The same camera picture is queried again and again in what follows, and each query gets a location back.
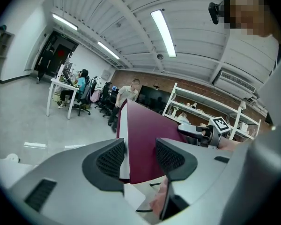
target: gray floor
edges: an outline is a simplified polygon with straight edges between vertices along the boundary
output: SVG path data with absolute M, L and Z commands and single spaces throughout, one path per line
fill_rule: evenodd
M 52 101 L 50 116 L 46 105 L 50 84 L 39 85 L 31 77 L 0 84 L 0 158 L 17 154 L 21 163 L 39 164 L 65 146 L 91 144 L 115 138 L 95 105 L 91 115 L 77 116 L 73 109 L 67 119 L 67 108 L 58 109 Z M 45 149 L 24 147 L 24 143 L 45 144 Z

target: ceiling light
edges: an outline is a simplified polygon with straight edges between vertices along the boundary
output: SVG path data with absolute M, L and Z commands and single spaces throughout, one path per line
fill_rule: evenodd
M 78 27 L 76 27 L 74 24 L 68 22 L 67 20 L 63 19 L 62 17 L 60 16 L 57 16 L 56 14 L 52 14 L 52 16 L 57 19 L 58 21 L 61 21 L 62 23 L 68 25 L 69 27 L 73 28 L 74 30 L 78 30 Z
M 112 56 L 114 56 L 116 59 L 120 59 L 117 55 L 115 55 L 114 53 L 113 53 L 113 51 L 112 50 L 110 50 L 108 47 L 106 47 L 105 45 L 103 45 L 101 42 L 98 42 L 98 44 L 102 47 L 102 48 L 104 48 L 106 51 L 108 51 Z
M 173 45 L 173 41 L 172 38 L 170 37 L 170 32 L 168 29 L 168 26 L 165 22 L 165 19 L 163 17 L 163 14 L 161 13 L 160 10 L 157 10 L 155 12 L 151 13 L 151 16 L 153 17 L 159 31 L 160 34 L 163 38 L 163 42 L 165 44 L 165 47 L 168 51 L 169 57 L 170 58 L 175 58 L 176 57 L 176 52 L 174 49 L 174 45 Z

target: doorway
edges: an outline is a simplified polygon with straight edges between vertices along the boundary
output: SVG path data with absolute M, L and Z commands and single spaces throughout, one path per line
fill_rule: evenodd
M 57 31 L 53 31 L 48 38 L 47 42 L 43 46 L 43 49 L 35 63 L 34 70 L 38 71 L 38 63 L 45 51 L 48 51 L 51 47 L 54 47 L 55 51 L 49 67 L 46 71 L 46 75 L 54 77 L 55 72 L 60 64 L 63 64 L 69 53 L 74 52 L 78 43 L 68 38 L 65 34 L 60 34 Z

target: ceiling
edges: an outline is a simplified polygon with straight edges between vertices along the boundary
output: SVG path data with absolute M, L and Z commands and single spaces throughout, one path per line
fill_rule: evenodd
M 57 23 L 60 30 L 101 56 L 116 69 L 162 73 L 211 83 L 226 69 L 259 88 L 267 80 L 278 53 L 274 38 L 243 37 L 224 24 L 214 25 L 210 2 L 221 0 L 53 0 L 52 12 L 78 26 Z M 166 52 L 150 13 L 163 10 L 176 58 Z M 120 57 L 113 59 L 101 41 Z

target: brick wall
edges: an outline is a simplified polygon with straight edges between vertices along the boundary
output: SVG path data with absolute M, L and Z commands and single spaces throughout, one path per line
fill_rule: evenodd
M 221 93 L 215 89 L 212 89 L 212 88 L 209 88 L 209 87 L 206 87 L 206 86 L 194 83 L 194 82 L 190 82 L 190 81 L 186 81 L 186 80 L 178 79 L 178 78 L 173 78 L 173 77 L 116 70 L 116 72 L 114 73 L 114 75 L 111 79 L 111 82 L 112 82 L 112 85 L 120 88 L 122 86 L 131 84 L 131 82 L 134 78 L 138 78 L 140 80 L 141 85 L 148 86 L 151 88 L 153 88 L 154 85 L 159 86 L 161 90 L 167 91 L 167 92 L 172 92 L 175 83 L 178 83 L 178 87 L 180 87 L 180 88 L 202 94 L 206 97 L 209 97 L 209 98 L 217 100 L 221 103 L 224 103 L 236 110 L 238 109 L 238 106 L 240 104 L 240 102 L 238 100 L 236 100 L 224 93 Z M 184 101 L 184 99 L 182 97 L 177 98 L 176 100 L 178 102 L 191 103 L 189 100 Z M 198 105 L 197 108 L 202 109 L 207 114 L 210 114 L 213 116 L 222 116 L 223 118 L 225 118 L 225 115 L 223 115 L 222 113 L 220 113 L 216 110 L 210 109 L 209 107 L 206 107 L 204 105 Z M 244 114 L 247 115 L 248 117 L 254 119 L 255 121 L 259 121 L 259 119 L 261 119 L 261 126 L 260 126 L 260 131 L 259 131 L 260 133 L 269 130 L 268 124 L 266 124 L 264 122 L 265 118 L 261 114 L 259 114 L 258 112 L 256 112 L 252 108 L 250 108 L 249 106 L 247 106 L 247 108 L 244 110 Z M 207 122 L 206 120 L 199 118 L 192 114 L 189 114 L 187 116 L 187 118 L 194 125 L 199 125 L 200 123 L 206 124 L 206 122 Z M 252 131 L 257 128 L 257 126 L 249 126 L 249 128 L 250 128 L 250 134 L 251 134 Z

